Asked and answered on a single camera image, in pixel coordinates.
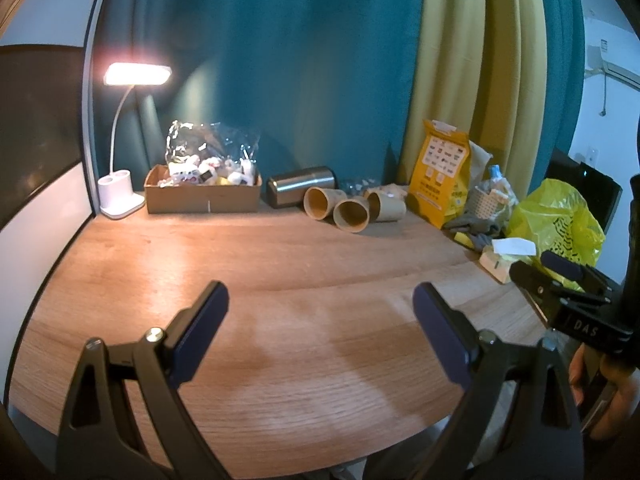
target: metal bolt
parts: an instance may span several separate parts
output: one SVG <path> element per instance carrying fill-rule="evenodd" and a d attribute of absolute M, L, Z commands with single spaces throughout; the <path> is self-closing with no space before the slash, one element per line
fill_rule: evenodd
<path fill-rule="evenodd" d="M 153 327 L 146 331 L 145 339 L 150 343 L 156 343 L 164 337 L 164 330 L 160 327 Z"/>
<path fill-rule="evenodd" d="M 542 348 L 544 348 L 545 350 L 549 350 L 550 352 L 553 352 L 556 349 L 556 342 L 553 341 L 552 339 L 549 339 L 548 337 L 543 337 Z"/>
<path fill-rule="evenodd" d="M 91 339 L 89 339 L 89 341 L 86 342 L 86 344 L 84 345 L 84 347 L 87 350 L 95 350 L 98 348 L 98 346 L 100 346 L 102 344 L 102 339 L 98 338 L 98 337 L 92 337 Z"/>
<path fill-rule="evenodd" d="M 480 332 L 478 332 L 478 339 L 481 342 L 486 343 L 487 345 L 492 345 L 498 339 L 498 336 L 495 335 L 495 332 L 492 332 L 491 330 L 484 329 L 484 330 L 481 330 Z"/>

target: wall outlet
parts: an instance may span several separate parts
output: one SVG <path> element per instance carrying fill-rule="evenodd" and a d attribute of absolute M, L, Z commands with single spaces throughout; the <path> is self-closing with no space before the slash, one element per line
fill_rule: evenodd
<path fill-rule="evenodd" d="M 595 168 L 597 161 L 598 161 L 598 150 L 593 146 L 589 146 L 587 148 L 587 156 L 586 156 L 585 162 L 587 163 L 587 165 L 591 166 L 592 168 Z"/>

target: glowing lamp light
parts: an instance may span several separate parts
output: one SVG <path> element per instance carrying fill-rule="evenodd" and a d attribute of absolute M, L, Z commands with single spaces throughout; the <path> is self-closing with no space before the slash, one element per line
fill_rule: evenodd
<path fill-rule="evenodd" d="M 171 75 L 168 66 L 144 63 L 113 63 L 104 75 L 108 86 L 162 85 Z"/>
<path fill-rule="evenodd" d="M 111 151 L 109 156 L 109 174 L 98 179 L 98 195 L 102 214 L 117 220 L 140 209 L 145 198 L 133 192 L 131 172 L 129 170 L 113 171 L 113 149 L 116 137 L 116 125 L 122 105 L 136 85 L 161 85 L 171 76 L 168 66 L 145 63 L 113 63 L 104 74 L 104 84 L 108 86 L 128 86 L 118 104 L 111 127 Z"/>

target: wooden table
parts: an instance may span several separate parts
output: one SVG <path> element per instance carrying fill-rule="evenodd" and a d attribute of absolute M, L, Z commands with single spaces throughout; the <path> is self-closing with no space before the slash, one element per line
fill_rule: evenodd
<path fill-rule="evenodd" d="M 383 449 L 430 426 L 460 398 L 412 313 L 432 281 L 476 328 L 535 342 L 542 325 L 513 285 L 412 214 L 361 235 L 297 209 L 93 220 L 55 271 L 17 356 L 10 400 L 57 432 L 80 349 L 165 326 L 210 280 L 229 314 L 184 403 L 236 478 L 301 472 Z M 129 388 L 150 452 L 165 461 Z"/>

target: silver thermos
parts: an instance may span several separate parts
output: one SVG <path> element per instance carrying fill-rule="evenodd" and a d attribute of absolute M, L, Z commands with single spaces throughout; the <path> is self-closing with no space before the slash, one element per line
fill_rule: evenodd
<path fill-rule="evenodd" d="M 336 189 L 338 181 L 326 166 L 275 175 L 267 182 L 267 202 L 274 208 L 299 205 L 313 186 Z"/>

